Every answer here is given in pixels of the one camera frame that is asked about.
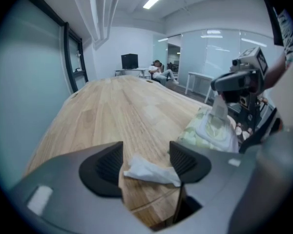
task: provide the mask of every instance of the tissue on table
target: tissue on table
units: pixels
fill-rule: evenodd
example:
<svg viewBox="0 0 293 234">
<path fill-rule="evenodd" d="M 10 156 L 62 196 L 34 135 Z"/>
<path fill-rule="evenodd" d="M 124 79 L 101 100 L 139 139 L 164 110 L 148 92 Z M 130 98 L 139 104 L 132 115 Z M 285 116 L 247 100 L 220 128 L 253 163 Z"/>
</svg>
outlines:
<svg viewBox="0 0 293 234">
<path fill-rule="evenodd" d="M 181 185 L 180 179 L 173 167 L 159 167 L 138 154 L 133 156 L 129 165 L 130 169 L 124 171 L 124 176 L 161 184 L 172 183 L 176 187 Z"/>
<path fill-rule="evenodd" d="M 238 138 L 227 115 L 227 105 L 221 96 L 216 96 L 212 109 L 200 108 L 177 141 L 181 144 L 238 153 Z"/>
</svg>

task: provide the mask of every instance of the wooden tabletop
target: wooden tabletop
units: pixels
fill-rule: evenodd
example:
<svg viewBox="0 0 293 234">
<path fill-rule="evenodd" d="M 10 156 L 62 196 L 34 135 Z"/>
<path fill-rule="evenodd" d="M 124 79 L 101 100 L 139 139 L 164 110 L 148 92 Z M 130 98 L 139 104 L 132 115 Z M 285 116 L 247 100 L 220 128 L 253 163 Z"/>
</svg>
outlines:
<svg viewBox="0 0 293 234">
<path fill-rule="evenodd" d="M 52 157 L 123 141 L 119 186 L 124 203 L 147 226 L 154 226 L 173 216 L 179 188 L 124 178 L 123 171 L 135 153 L 159 166 L 171 166 L 169 141 L 177 139 L 202 105 L 158 82 L 133 76 L 88 82 L 66 100 L 27 173 Z"/>
</svg>

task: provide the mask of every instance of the frosted glass panel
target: frosted glass panel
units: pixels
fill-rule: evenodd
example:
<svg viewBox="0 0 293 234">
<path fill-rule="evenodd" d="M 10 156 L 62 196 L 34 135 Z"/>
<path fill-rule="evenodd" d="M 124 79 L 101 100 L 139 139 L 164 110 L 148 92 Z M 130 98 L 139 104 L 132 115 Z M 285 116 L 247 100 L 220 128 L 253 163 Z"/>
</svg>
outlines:
<svg viewBox="0 0 293 234">
<path fill-rule="evenodd" d="M 10 189 L 25 172 L 45 131 L 69 97 L 60 27 L 27 0 L 0 30 L 0 183 Z"/>
<path fill-rule="evenodd" d="M 69 44 L 69 52 L 70 52 L 70 62 L 74 72 L 77 68 L 81 68 L 81 66 L 79 65 L 79 58 L 77 57 L 78 44 L 72 38 L 68 39 L 68 44 Z"/>
<path fill-rule="evenodd" d="M 77 88 L 78 90 L 82 89 L 85 84 L 86 84 L 86 81 L 84 79 L 84 76 L 78 76 L 75 78 L 75 81 L 76 81 L 76 85 L 77 85 Z"/>
<path fill-rule="evenodd" d="M 239 56 L 239 31 L 217 30 L 219 34 L 207 34 L 207 54 L 203 74 L 218 77 L 230 71 L 232 60 Z"/>
<path fill-rule="evenodd" d="M 277 53 L 273 39 L 259 34 L 241 31 L 240 52 L 259 46 L 263 51 L 268 67 L 271 67 L 276 59 Z"/>
<path fill-rule="evenodd" d="M 181 54 L 179 61 L 178 81 L 181 86 L 186 86 L 188 72 L 203 71 L 206 53 L 206 38 L 201 38 L 206 30 L 184 33 L 181 36 Z M 191 79 L 189 87 L 192 88 L 194 78 Z"/>
<path fill-rule="evenodd" d="M 159 60 L 167 68 L 167 51 L 168 43 L 165 41 L 158 41 L 163 39 L 161 36 L 153 36 L 153 61 Z"/>
</svg>

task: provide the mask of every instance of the white desk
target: white desk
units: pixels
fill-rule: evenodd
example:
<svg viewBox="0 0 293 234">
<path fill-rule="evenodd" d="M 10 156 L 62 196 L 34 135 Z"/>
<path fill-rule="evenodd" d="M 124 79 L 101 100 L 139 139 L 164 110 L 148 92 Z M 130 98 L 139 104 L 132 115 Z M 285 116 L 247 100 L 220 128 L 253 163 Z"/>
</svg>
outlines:
<svg viewBox="0 0 293 234">
<path fill-rule="evenodd" d="M 196 82 L 196 78 L 197 77 L 199 77 L 201 79 L 205 79 L 205 80 L 210 80 L 210 81 L 214 79 L 214 77 L 207 76 L 207 75 L 204 75 L 204 74 L 200 74 L 200 73 L 196 73 L 196 72 L 189 72 L 188 73 L 188 79 L 187 79 L 187 85 L 186 85 L 186 92 L 185 92 L 185 94 L 187 94 L 187 92 L 188 92 L 190 76 L 194 76 L 195 77 L 195 80 L 194 80 L 194 83 L 193 83 L 193 87 L 192 87 L 192 91 L 194 89 L 194 85 L 195 85 L 195 82 Z M 211 91 L 211 87 L 209 86 L 209 90 L 208 90 L 207 95 L 206 95 L 206 98 L 204 100 L 204 103 L 205 104 L 207 102 L 207 99 L 209 98 L 210 91 Z"/>
<path fill-rule="evenodd" d="M 115 70 L 115 76 L 116 76 L 116 72 L 122 72 L 122 71 L 140 71 L 142 73 L 142 78 L 146 78 L 146 70 L 148 70 L 148 68 L 117 69 L 117 70 Z"/>
</svg>

